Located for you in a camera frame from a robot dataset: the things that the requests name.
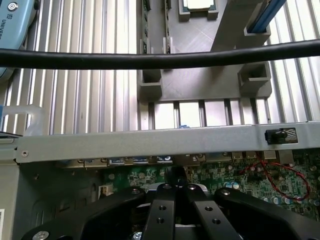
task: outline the motherboard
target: motherboard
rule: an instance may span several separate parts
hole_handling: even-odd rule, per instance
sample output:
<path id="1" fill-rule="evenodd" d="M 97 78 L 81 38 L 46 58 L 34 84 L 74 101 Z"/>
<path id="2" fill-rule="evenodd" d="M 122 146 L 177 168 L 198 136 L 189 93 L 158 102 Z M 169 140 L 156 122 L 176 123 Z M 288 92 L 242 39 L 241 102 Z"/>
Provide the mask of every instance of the motherboard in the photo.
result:
<path id="1" fill-rule="evenodd" d="M 294 150 L 293 159 L 290 167 L 303 174 L 310 187 L 310 194 L 304 200 L 299 199 L 307 192 L 302 178 L 285 168 L 267 167 L 277 188 L 287 196 L 295 198 L 289 199 L 272 187 L 260 164 L 250 167 L 258 162 L 256 158 L 203 163 L 200 166 L 185 167 L 185 171 L 190 183 L 205 185 L 211 194 L 222 187 L 233 188 L 320 221 L 320 149 Z M 112 186 L 113 192 L 130 186 L 147 191 L 151 184 L 166 182 L 166 167 L 168 164 L 115 167 L 105 170 L 104 182 Z"/>

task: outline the metal frame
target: metal frame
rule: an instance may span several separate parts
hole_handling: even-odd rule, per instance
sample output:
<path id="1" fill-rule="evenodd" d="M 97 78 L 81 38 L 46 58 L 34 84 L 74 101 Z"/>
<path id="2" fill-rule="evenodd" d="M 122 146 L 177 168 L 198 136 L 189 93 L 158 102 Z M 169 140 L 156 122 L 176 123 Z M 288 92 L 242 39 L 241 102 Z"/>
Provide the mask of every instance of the metal frame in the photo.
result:
<path id="1" fill-rule="evenodd" d="M 298 143 L 268 145 L 265 132 L 281 128 L 295 128 Z M 309 149 L 320 147 L 320 121 L 26 136 L 0 143 L 0 161 L 17 163 Z"/>

